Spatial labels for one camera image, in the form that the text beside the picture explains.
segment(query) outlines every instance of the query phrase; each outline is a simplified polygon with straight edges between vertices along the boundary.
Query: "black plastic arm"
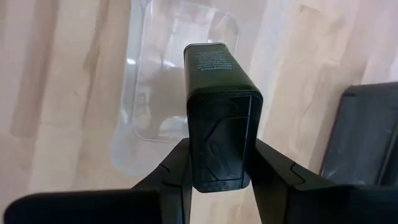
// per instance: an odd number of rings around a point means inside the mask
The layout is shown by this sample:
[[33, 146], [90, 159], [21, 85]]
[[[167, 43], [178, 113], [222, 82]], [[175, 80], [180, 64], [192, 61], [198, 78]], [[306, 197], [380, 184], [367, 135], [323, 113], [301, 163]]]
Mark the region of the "black plastic arm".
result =
[[396, 223], [398, 189], [335, 185], [257, 140], [248, 155], [263, 223]]
[[7, 208], [4, 223], [189, 223], [188, 142], [182, 140], [133, 189], [29, 195]]

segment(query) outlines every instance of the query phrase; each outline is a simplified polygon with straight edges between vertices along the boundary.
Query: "wooden floor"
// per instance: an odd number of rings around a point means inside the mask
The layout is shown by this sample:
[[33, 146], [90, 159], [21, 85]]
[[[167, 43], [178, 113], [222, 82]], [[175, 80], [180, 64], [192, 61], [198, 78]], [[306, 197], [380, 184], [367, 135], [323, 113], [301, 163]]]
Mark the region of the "wooden floor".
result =
[[[318, 172], [344, 89], [398, 80], [398, 2], [264, 1], [248, 70], [267, 87], [262, 139]], [[129, 16], [130, 0], [0, 0], [1, 211], [32, 192], [142, 178], [109, 158]], [[194, 191], [191, 220], [259, 223], [251, 189]]]

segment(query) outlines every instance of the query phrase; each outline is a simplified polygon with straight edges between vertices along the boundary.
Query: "tin lid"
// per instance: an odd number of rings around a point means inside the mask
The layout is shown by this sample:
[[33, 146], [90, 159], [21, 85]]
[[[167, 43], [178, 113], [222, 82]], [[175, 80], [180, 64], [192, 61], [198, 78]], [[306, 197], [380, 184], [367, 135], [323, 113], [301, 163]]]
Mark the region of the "tin lid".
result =
[[224, 45], [226, 48], [228, 48], [228, 46], [224, 43], [221, 42], [217, 42], [217, 43], [201, 43], [201, 44], [188, 44], [185, 48], [184, 48], [184, 55], [185, 55], [185, 51], [187, 51], [188, 48], [193, 47], [193, 46], [201, 46], [201, 45]]

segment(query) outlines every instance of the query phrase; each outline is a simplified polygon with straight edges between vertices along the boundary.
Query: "black object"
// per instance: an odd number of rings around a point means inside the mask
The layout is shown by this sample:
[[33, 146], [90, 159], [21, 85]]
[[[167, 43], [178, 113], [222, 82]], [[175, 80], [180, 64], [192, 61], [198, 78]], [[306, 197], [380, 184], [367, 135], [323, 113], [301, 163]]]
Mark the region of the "black object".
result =
[[[220, 97], [231, 97], [224, 94], [226, 93], [220, 94]], [[249, 126], [251, 122], [249, 116], [260, 113], [261, 108], [256, 105], [250, 107], [251, 110], [256, 110], [256, 112], [248, 113], [247, 123]], [[211, 109], [206, 106], [200, 107], [200, 109], [203, 108]], [[192, 120], [193, 118], [195, 116], [191, 116], [188, 122], [195, 122]], [[198, 158], [200, 153], [197, 154], [195, 150], [201, 150], [197, 148], [201, 143], [196, 140], [198, 137], [196, 134], [200, 136], [200, 133], [193, 130], [196, 127], [192, 124], [189, 124], [189, 126], [191, 139], [183, 139], [159, 164], [158, 168], [131, 190], [30, 195], [15, 201], [7, 208], [4, 214], [5, 224], [188, 224], [192, 184], [202, 191], [230, 190], [214, 187], [210, 190], [206, 189], [204, 187], [204, 183], [207, 181], [204, 178], [205, 175], [199, 175], [197, 176], [198, 179], [195, 180], [195, 172], [196, 174], [203, 172], [200, 169], [206, 169], [209, 162]], [[247, 128], [243, 130], [248, 136], [252, 136], [251, 131], [252, 129]], [[235, 141], [235, 139], [232, 139], [234, 137], [232, 135], [219, 135], [219, 137], [224, 138], [220, 142], [225, 142], [228, 138], [231, 138], [230, 141]], [[263, 223], [397, 222], [398, 190], [396, 188], [335, 185], [329, 180], [306, 170], [258, 139], [253, 139], [253, 142], [246, 145], [242, 150], [244, 153], [240, 154], [241, 156], [234, 157], [234, 163], [230, 165], [234, 164], [239, 169], [243, 168], [248, 177], [251, 178], [257, 207]], [[228, 159], [232, 157], [230, 154], [232, 152], [228, 151], [236, 149], [235, 147], [223, 146], [220, 150], [226, 152], [221, 152], [217, 156], [223, 157], [218, 160], [221, 163], [222, 160], [228, 162]], [[242, 179], [245, 178], [241, 173], [239, 177], [241, 183]], [[228, 186], [240, 188], [244, 187], [244, 184]]]
[[341, 97], [322, 177], [336, 184], [398, 185], [398, 83], [360, 85]]
[[225, 44], [189, 45], [184, 59], [193, 186], [202, 193], [245, 188], [261, 93]]

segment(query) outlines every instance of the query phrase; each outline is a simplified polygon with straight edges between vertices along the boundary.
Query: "clear plastic container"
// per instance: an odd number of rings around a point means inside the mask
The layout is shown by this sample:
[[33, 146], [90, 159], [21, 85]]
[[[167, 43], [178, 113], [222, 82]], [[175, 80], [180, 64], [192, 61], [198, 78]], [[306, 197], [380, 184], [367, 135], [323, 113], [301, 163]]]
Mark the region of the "clear plastic container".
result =
[[121, 111], [111, 146], [119, 170], [147, 174], [188, 137], [183, 69], [188, 44], [223, 42], [243, 69], [250, 69], [262, 17], [236, 4], [224, 6], [132, 1]]

